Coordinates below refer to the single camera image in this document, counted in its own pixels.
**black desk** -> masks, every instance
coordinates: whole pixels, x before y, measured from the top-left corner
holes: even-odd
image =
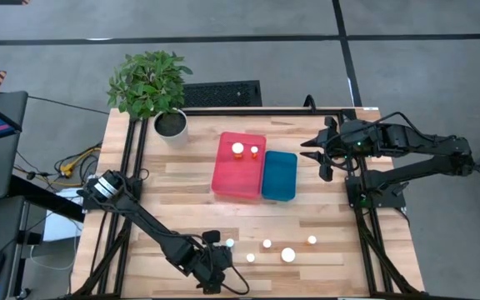
[[[27,99],[26,92],[0,94],[0,112],[22,125]],[[0,249],[12,240],[5,248],[6,260],[0,275],[2,300],[20,293],[25,268],[23,245],[40,243],[40,235],[25,231],[29,203],[79,222],[84,221],[81,206],[13,176],[18,139],[19,135],[0,138]]]

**potted plant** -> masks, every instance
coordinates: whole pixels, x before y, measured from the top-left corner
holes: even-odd
[[[181,72],[192,74],[192,70],[177,65],[184,57],[158,51],[125,58],[108,81],[108,105],[118,105],[120,113],[128,112],[133,119],[155,116],[153,127],[170,147],[186,145],[188,122],[179,109],[184,104]]]

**blue container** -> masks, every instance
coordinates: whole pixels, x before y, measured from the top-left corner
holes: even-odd
[[[267,151],[264,159],[262,196],[278,201],[294,199],[297,172],[298,156],[296,154]]]

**table leg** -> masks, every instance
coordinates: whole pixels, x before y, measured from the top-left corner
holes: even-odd
[[[46,208],[63,217],[78,222],[84,221],[83,207],[67,200],[65,197],[57,196],[41,187],[37,187],[18,176],[12,175],[8,192],[10,196],[24,196],[27,202]]]

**black metal frame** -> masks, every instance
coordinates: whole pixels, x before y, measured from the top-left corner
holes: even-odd
[[[316,107],[313,98],[308,96],[305,100],[304,107],[301,108],[257,108],[257,109],[222,109],[222,108],[187,108],[184,110],[187,116],[335,116],[337,118],[338,125],[341,126],[347,120],[353,120],[356,118],[355,109],[331,109],[331,108],[318,108]],[[131,147],[133,142],[133,131],[135,122],[131,122],[129,130],[127,132],[126,148],[123,152],[122,158],[122,168],[124,171],[127,171],[127,162],[129,157],[128,148]],[[142,128],[140,132],[140,137],[138,140],[137,155],[135,168],[133,171],[133,176],[138,177],[139,171],[141,170],[142,160],[143,160],[143,148],[145,146],[145,137],[148,127],[148,122],[144,121],[142,123]],[[364,159],[359,160],[359,165],[361,172],[366,170],[366,162]],[[348,176],[354,176],[352,171],[348,171]],[[140,192],[137,192],[135,195],[138,199],[140,197]],[[364,270],[367,278],[368,291],[370,297],[372,298],[386,298],[386,299],[453,299],[451,297],[435,297],[429,296],[425,292],[419,292],[418,290],[411,287],[401,276],[395,266],[390,262],[390,259],[386,256],[384,246],[383,246],[383,237],[381,234],[381,228],[378,221],[377,209],[375,207],[370,207],[370,221],[372,224],[372,232],[369,230],[363,216],[363,211],[360,205],[354,205],[353,202],[350,202],[350,207],[353,208],[355,212],[356,221],[357,221],[357,230],[359,234],[359,241],[362,250],[362,258],[364,262]],[[107,237],[108,241],[112,241],[110,247],[107,247],[106,254],[103,260],[99,263],[101,265],[102,276],[106,278],[108,275],[108,265],[114,257],[114,253],[120,248],[120,256],[117,262],[117,273],[114,283],[113,293],[105,293],[106,279],[104,284],[101,285],[97,290],[97,295],[90,295],[82,293],[79,295],[74,295],[73,299],[82,299],[82,298],[111,298],[119,299],[121,297],[121,291],[123,286],[123,276],[127,261],[128,255],[128,236],[130,235],[131,223],[126,221],[120,233],[116,234],[118,228],[118,218],[116,215],[112,217],[115,219],[115,222],[111,222],[111,227],[109,228],[109,235]],[[381,264],[382,270],[382,281],[384,284],[384,291],[379,292],[377,290],[375,275],[373,272],[373,263],[370,256],[370,248],[375,252],[379,262]],[[397,284],[400,290],[403,290],[404,293],[395,293],[393,292],[392,280]]]

